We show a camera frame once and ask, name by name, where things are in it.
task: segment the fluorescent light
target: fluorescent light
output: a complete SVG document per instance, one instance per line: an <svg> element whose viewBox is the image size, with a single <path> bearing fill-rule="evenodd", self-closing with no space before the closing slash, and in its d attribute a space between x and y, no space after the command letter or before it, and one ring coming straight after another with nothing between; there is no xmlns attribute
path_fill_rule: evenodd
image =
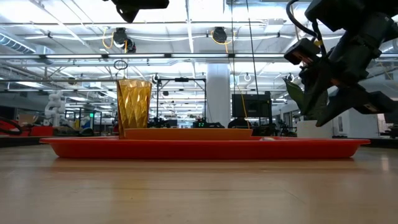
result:
<svg viewBox="0 0 398 224"><path fill-rule="evenodd" d="M38 83L34 83L34 82L17 82L20 85L25 85L25 86L29 86L29 87L34 87L34 88L42 88L44 87L41 84Z"/></svg>
<svg viewBox="0 0 398 224"><path fill-rule="evenodd" d="M74 91L74 90L43 90L43 91Z"/></svg>
<svg viewBox="0 0 398 224"><path fill-rule="evenodd" d="M100 51L106 52L107 54L109 54L109 52L106 49L99 49Z"/></svg>
<svg viewBox="0 0 398 224"><path fill-rule="evenodd" d="M106 92L103 92L105 95L107 95L108 97L112 97L112 98L114 98L114 99L117 99L118 98L118 95L116 94L116 93L114 93L114 92L112 92L112 91L106 91Z"/></svg>
<svg viewBox="0 0 398 224"><path fill-rule="evenodd" d="M236 54L236 58L251 58L253 54ZM254 54L254 58L283 58L283 54Z"/></svg>
<svg viewBox="0 0 398 224"><path fill-rule="evenodd" d="M393 57L398 57L398 54L382 54L382 55L380 55L380 58L393 58Z"/></svg>
<svg viewBox="0 0 398 224"><path fill-rule="evenodd" d="M228 58L228 54L172 54L172 58Z"/></svg>
<svg viewBox="0 0 398 224"><path fill-rule="evenodd" d="M47 58L101 58L102 55L47 55Z"/></svg>
<svg viewBox="0 0 398 224"><path fill-rule="evenodd" d="M256 89L255 88L250 88L250 89L247 89L247 88L244 88L244 89L240 89L241 91L255 91ZM281 90L281 89L262 89L262 88L259 88L259 91L286 91L286 90Z"/></svg>
<svg viewBox="0 0 398 224"><path fill-rule="evenodd" d="M164 58L164 54L111 54L109 58Z"/></svg>
<svg viewBox="0 0 398 224"><path fill-rule="evenodd" d="M0 59L39 59L38 55L0 55Z"/></svg>
<svg viewBox="0 0 398 224"><path fill-rule="evenodd" d="M77 90L77 91L104 91L104 90L101 90L101 89L95 89L95 90L90 90L90 89L79 89L79 90Z"/></svg>
<svg viewBox="0 0 398 224"><path fill-rule="evenodd" d="M20 92L20 91L40 91L40 90L6 90L6 91L16 91L16 92Z"/></svg>
<svg viewBox="0 0 398 224"><path fill-rule="evenodd" d="M171 111L162 111L162 114L177 114L177 115L181 115L181 114L202 114L202 111L187 111L187 112L176 112L176 113L172 113Z"/></svg>
<svg viewBox="0 0 398 224"><path fill-rule="evenodd" d="M159 101L204 101L205 99L159 99Z"/></svg>
<svg viewBox="0 0 398 224"><path fill-rule="evenodd" d="M66 106L66 105L65 105L65 107L66 107L66 108L82 108L83 105L69 105L69 106Z"/></svg>
<svg viewBox="0 0 398 224"><path fill-rule="evenodd" d="M151 106L151 109L153 109L153 110L155 110L156 111L156 106ZM166 110L166 111L173 111L173 110L182 110L182 111L203 111L203 108L198 108L198 109L196 109L196 108L178 108L178 107L176 107L176 108L159 108L159 111L164 111L164 110Z"/></svg>
<svg viewBox="0 0 398 224"><path fill-rule="evenodd" d="M76 101L88 101L86 98L75 97L75 96L69 96L69 99L76 100Z"/></svg>

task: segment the white column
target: white column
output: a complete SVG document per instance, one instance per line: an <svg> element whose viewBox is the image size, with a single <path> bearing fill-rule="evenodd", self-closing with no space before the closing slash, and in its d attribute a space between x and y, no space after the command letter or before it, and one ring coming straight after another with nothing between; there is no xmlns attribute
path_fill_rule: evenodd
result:
<svg viewBox="0 0 398 224"><path fill-rule="evenodd" d="M231 93L228 64L207 65L207 121L220 122L225 128L231 121Z"/></svg>

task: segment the robot workstation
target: robot workstation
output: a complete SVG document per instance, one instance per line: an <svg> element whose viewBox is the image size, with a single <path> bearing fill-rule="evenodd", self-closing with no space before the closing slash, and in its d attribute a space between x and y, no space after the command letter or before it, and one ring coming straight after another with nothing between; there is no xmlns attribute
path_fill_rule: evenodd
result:
<svg viewBox="0 0 398 224"><path fill-rule="evenodd" d="M398 223L398 1L1 0L2 223Z"/></svg>

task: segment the wooden table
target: wooden table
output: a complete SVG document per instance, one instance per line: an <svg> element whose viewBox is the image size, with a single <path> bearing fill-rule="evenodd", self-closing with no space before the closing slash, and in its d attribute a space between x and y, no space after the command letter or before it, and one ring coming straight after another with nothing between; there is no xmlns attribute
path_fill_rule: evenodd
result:
<svg viewBox="0 0 398 224"><path fill-rule="evenodd" d="M58 159L0 149L1 223L398 223L398 151L330 161Z"/></svg>

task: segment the orange tray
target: orange tray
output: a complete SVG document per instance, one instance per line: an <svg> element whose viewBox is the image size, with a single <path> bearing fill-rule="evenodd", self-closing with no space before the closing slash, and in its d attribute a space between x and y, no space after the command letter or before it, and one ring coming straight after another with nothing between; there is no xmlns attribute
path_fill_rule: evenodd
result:
<svg viewBox="0 0 398 224"><path fill-rule="evenodd" d="M248 141L164 141L48 138L65 158L92 159L337 159L353 156L362 139L252 138Z"/></svg>

